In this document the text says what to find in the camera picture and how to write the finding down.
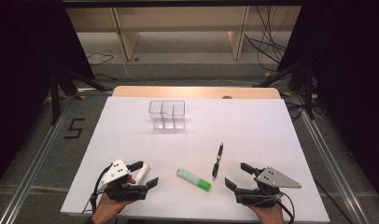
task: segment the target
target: black pen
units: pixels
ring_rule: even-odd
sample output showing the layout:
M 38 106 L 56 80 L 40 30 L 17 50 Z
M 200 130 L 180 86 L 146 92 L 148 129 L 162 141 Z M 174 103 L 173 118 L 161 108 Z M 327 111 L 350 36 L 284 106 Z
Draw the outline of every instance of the black pen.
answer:
M 221 154 L 222 154 L 222 148 L 224 147 L 224 145 L 221 143 L 221 145 L 219 145 L 219 150 L 218 150 L 218 154 L 217 154 L 217 161 L 215 163 L 215 166 L 213 167 L 213 180 L 216 179 L 216 176 L 217 176 L 217 171 L 218 171 L 218 166 L 219 166 L 219 160 L 221 160 Z

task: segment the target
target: white table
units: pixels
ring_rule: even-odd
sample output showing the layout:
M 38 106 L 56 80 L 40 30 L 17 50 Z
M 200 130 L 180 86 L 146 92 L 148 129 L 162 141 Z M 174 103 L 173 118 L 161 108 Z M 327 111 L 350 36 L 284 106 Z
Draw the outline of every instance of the white table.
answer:
M 240 169 L 240 162 L 246 162 L 257 168 L 272 166 L 302 184 L 301 189 L 281 189 L 294 202 L 296 222 L 330 221 L 283 100 L 177 98 L 186 102 L 186 129 L 177 131 L 152 128 L 151 100 L 163 98 L 107 100 L 63 213 L 80 214 L 99 174 L 120 158 L 127 164 L 149 164 L 144 182 L 160 178 L 147 198 L 127 206 L 119 214 L 122 217 L 254 222 L 258 219 L 255 214 L 236 203 L 233 192 L 224 185 L 224 177 L 228 177 L 239 188 L 256 187 L 253 176 Z M 211 173 L 221 142 L 224 151 L 213 181 Z M 212 188 L 207 192 L 177 177 L 179 167 L 210 182 Z M 291 210 L 287 198 L 282 203 Z

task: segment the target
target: hand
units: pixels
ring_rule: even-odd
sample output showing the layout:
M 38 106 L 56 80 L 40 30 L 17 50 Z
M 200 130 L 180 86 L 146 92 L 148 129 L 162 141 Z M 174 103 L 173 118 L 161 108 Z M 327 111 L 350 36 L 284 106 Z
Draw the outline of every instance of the hand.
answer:
M 249 205 L 248 207 L 256 213 L 263 224 L 284 223 L 282 207 L 279 204 L 275 204 L 272 208 L 259 208 L 253 205 Z
M 129 175 L 127 183 L 135 184 L 136 181 Z M 130 203 L 134 203 L 134 201 L 117 202 L 111 200 L 106 193 L 103 193 L 91 219 L 95 224 L 106 223 Z

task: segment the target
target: highlighter cap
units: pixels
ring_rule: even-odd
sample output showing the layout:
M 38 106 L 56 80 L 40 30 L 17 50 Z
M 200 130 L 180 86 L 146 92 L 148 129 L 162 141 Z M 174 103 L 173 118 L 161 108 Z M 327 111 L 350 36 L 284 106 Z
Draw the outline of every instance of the highlighter cap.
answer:
M 198 187 L 200 187 L 201 189 L 204 189 L 206 191 L 209 191 L 210 188 L 212 187 L 212 185 L 202 179 L 199 179 L 198 181 Z

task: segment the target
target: clear plastic container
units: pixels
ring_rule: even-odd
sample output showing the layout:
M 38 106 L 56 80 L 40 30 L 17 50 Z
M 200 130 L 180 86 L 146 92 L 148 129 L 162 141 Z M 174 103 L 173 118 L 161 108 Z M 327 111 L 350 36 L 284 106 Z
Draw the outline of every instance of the clear plastic container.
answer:
M 148 113 L 154 129 L 185 129 L 184 101 L 151 101 Z

